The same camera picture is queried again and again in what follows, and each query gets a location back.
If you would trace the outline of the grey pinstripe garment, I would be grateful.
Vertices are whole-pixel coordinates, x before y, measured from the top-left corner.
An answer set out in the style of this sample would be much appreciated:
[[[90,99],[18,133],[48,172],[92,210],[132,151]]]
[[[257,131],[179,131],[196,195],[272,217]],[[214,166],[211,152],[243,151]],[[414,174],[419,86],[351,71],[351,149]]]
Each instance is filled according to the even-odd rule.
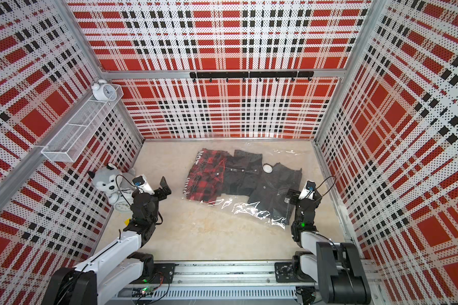
[[[273,172],[267,174],[263,171],[248,203],[255,217],[285,228],[293,213],[293,206],[285,202],[286,194],[289,189],[297,190],[300,187],[302,169],[293,170],[281,163],[271,166]]]

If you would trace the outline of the red black plaid shirt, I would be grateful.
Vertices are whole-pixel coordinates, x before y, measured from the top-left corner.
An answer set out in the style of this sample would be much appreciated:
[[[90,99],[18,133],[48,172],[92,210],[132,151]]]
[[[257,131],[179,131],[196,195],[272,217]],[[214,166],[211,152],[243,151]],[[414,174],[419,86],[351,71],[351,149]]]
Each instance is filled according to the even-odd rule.
[[[183,194],[188,200],[215,204],[221,196],[226,162],[231,155],[226,151],[200,150],[185,181]]]

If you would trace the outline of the clear vacuum bag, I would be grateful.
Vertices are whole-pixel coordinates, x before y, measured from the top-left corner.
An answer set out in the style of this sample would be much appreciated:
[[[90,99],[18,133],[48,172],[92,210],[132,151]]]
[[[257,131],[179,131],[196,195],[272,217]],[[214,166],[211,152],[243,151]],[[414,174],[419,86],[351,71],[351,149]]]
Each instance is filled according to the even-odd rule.
[[[309,155],[304,149],[256,143],[201,148],[188,170],[183,198],[284,229],[295,210],[289,191],[301,189]]]

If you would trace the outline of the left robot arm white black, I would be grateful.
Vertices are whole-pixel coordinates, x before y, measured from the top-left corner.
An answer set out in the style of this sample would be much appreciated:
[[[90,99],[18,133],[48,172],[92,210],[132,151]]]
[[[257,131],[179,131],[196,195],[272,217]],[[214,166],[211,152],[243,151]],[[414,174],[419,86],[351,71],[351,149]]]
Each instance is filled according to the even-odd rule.
[[[58,269],[49,281],[42,304],[106,304],[129,283],[153,276],[153,256],[139,249],[163,223],[159,203],[172,191],[165,178],[155,190],[143,175],[132,182],[135,191],[128,225],[99,253],[72,268]]]

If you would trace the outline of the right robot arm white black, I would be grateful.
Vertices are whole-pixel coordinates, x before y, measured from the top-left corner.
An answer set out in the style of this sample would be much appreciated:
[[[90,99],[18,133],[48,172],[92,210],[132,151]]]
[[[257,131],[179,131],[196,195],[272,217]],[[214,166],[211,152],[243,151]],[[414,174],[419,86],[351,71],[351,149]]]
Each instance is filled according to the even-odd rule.
[[[285,202],[295,206],[291,236],[302,249],[292,258],[291,274],[299,282],[314,282],[325,304],[370,304],[371,289],[356,246],[336,243],[314,224],[322,201],[317,189],[290,189]]]

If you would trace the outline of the white alarm clock on table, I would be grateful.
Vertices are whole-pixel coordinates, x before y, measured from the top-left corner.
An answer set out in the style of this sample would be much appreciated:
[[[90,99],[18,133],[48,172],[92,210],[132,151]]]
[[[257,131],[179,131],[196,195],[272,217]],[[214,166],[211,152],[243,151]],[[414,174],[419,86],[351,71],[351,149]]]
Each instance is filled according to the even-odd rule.
[[[131,205],[134,203],[132,192],[118,192],[112,195],[114,209],[119,213],[131,213]]]

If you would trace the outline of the husky plush toy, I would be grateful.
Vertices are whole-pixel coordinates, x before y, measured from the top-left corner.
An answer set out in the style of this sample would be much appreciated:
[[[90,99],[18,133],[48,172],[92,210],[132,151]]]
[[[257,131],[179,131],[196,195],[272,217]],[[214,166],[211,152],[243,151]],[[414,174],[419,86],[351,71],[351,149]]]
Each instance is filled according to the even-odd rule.
[[[110,205],[132,200],[134,187],[131,183],[135,173],[134,169],[122,172],[112,163],[99,170],[87,172],[95,189],[104,193]]]

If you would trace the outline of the white alarm clock on shelf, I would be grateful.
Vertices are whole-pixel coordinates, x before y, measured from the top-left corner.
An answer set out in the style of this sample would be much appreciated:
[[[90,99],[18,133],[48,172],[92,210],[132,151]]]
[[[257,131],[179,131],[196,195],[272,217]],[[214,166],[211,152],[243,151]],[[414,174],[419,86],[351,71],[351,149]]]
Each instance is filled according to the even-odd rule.
[[[98,101],[111,102],[117,99],[117,89],[106,80],[99,80],[91,88],[94,98]]]

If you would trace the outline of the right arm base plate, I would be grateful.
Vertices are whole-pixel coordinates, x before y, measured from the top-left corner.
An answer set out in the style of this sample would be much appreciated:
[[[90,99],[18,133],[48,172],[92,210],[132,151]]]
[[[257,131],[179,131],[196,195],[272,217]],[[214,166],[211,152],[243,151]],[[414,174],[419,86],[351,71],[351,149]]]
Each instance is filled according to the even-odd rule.
[[[303,274],[291,262],[274,264],[274,271],[277,283],[315,283],[310,276]]]

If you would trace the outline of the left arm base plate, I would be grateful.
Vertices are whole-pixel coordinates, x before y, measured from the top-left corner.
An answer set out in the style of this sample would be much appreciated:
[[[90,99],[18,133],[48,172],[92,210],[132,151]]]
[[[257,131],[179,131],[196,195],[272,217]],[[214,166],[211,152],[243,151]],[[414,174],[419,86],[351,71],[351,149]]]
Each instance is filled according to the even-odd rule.
[[[173,282],[176,264],[174,263],[155,263],[152,272],[142,275],[134,283],[137,284],[168,284]]]

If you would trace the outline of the aluminium mounting rail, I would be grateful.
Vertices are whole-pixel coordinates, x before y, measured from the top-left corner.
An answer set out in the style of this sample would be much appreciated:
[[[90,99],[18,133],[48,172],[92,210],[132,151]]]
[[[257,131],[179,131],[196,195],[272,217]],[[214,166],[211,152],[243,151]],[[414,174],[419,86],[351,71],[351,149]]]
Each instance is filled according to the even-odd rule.
[[[274,271],[277,261],[165,261],[174,263],[176,269],[172,283],[163,284],[173,287],[222,287],[222,286],[313,286],[316,283],[277,283]],[[141,286],[132,282],[129,287]]]

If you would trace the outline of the black hook rail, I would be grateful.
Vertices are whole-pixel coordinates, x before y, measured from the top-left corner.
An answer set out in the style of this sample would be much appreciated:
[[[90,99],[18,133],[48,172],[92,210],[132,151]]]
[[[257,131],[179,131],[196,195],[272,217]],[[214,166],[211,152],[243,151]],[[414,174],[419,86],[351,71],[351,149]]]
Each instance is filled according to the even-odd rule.
[[[248,79],[248,78],[305,78],[310,79],[314,76],[314,71],[237,71],[237,72],[191,72],[190,78],[193,80],[207,79],[209,81],[215,79]]]

